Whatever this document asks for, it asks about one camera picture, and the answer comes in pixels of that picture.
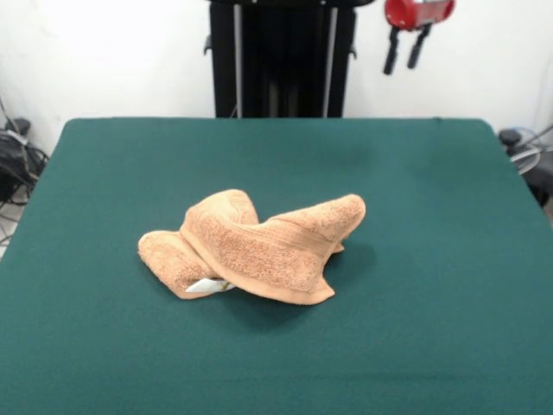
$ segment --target towel tag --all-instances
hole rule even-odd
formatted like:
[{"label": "towel tag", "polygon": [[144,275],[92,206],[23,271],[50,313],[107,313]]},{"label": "towel tag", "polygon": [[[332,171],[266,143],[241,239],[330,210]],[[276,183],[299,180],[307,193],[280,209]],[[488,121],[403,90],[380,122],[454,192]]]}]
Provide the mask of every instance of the towel tag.
[{"label": "towel tag", "polygon": [[224,279],[203,278],[188,287],[187,292],[222,292],[232,290],[236,285],[226,282]]}]

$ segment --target black equipment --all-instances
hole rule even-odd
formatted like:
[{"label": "black equipment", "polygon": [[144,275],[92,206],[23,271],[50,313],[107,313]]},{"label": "black equipment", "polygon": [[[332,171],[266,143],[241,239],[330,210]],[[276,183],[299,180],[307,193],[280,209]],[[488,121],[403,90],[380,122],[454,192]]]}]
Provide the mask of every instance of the black equipment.
[{"label": "black equipment", "polygon": [[212,0],[217,117],[341,117],[354,8],[372,2]]}]

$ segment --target cable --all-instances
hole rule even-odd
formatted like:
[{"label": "cable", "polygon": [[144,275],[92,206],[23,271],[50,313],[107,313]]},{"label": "cable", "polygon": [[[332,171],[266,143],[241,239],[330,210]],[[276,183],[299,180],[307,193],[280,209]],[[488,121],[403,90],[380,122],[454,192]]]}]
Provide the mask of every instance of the cable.
[{"label": "cable", "polygon": [[536,166],[539,164],[539,162],[542,161],[542,155],[541,154],[536,154],[536,157],[534,158],[534,160],[532,161],[532,163],[529,163],[528,166],[524,166],[524,167],[521,167],[521,168],[518,168],[518,173],[523,176],[525,175],[526,173],[528,173],[529,171],[533,170],[536,168]]},{"label": "cable", "polygon": [[8,242],[14,234],[6,235],[3,239],[0,239],[0,246],[5,246],[5,243]]},{"label": "cable", "polygon": [[9,216],[6,216],[5,214],[0,214],[0,218],[7,220],[9,222],[19,223],[19,220],[10,218]]},{"label": "cable", "polygon": [[0,111],[2,111],[2,114],[3,114],[4,118],[6,118],[8,123],[10,123],[10,125],[16,130],[16,133],[21,135],[21,132],[19,131],[19,127],[14,122],[14,120],[11,119],[11,117],[8,115],[8,112],[6,111],[6,107],[4,106],[3,101],[2,101],[2,96],[0,96]]},{"label": "cable", "polygon": [[519,148],[519,147],[524,147],[525,145],[528,145],[528,144],[531,144],[533,143],[534,141],[536,140],[539,140],[541,137],[545,136],[548,132],[550,131],[553,131],[553,124],[551,124],[550,126],[548,126],[545,130],[543,130],[542,132],[539,132],[538,134],[536,134],[534,137],[531,137],[531,138],[528,138],[527,140],[525,141],[521,141],[520,143],[518,143],[518,145],[515,146],[515,148]]},{"label": "cable", "polygon": [[538,147],[534,147],[533,149],[523,151],[522,153],[518,153],[517,155],[511,157],[511,162],[515,163],[518,160],[523,160],[526,157],[534,156],[536,154],[540,154],[541,152],[542,152],[541,149],[539,149]]},{"label": "cable", "polygon": [[516,162],[519,162],[520,160],[524,160],[525,158],[536,156],[535,159],[532,161],[532,163],[530,163],[529,165],[524,167],[518,167],[518,173],[520,175],[525,175],[529,171],[536,168],[536,166],[542,160],[543,153],[550,153],[550,152],[553,152],[553,147],[538,148],[538,147],[532,146],[530,150],[523,151],[522,153],[512,156],[511,162],[516,163]]}]

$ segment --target black cable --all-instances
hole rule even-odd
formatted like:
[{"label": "black cable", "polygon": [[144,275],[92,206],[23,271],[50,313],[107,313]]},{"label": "black cable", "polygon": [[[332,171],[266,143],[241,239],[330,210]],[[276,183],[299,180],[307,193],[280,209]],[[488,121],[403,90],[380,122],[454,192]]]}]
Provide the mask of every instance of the black cable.
[{"label": "black cable", "polygon": [[9,241],[9,240],[11,239],[12,236],[14,236],[14,234],[6,235],[5,238],[0,239],[0,246],[2,246],[5,242]]},{"label": "black cable", "polygon": [[531,137],[528,140],[521,142],[519,145],[517,145],[517,148],[518,147],[524,147],[527,144],[531,144],[531,143],[539,140],[541,137],[543,137],[544,135],[546,135],[547,133],[549,133],[551,131],[553,131],[553,124],[548,126],[545,130],[543,130],[543,131],[539,132],[538,134],[536,134],[534,137]]},{"label": "black cable", "polygon": [[9,216],[6,216],[5,214],[0,214],[0,218],[2,218],[4,220],[8,220],[10,222],[19,223],[19,220],[14,219],[14,218],[10,218]]}]

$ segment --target red clamp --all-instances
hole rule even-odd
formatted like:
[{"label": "red clamp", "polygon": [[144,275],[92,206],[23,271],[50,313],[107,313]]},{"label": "red clamp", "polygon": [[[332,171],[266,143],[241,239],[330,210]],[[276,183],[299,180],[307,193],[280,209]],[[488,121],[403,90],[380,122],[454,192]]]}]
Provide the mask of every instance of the red clamp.
[{"label": "red clamp", "polygon": [[393,72],[399,44],[397,36],[401,30],[421,30],[407,65],[409,69],[414,69],[432,25],[448,19],[454,8],[455,0],[386,0],[385,14],[391,25],[391,34],[384,72],[387,75]]}]

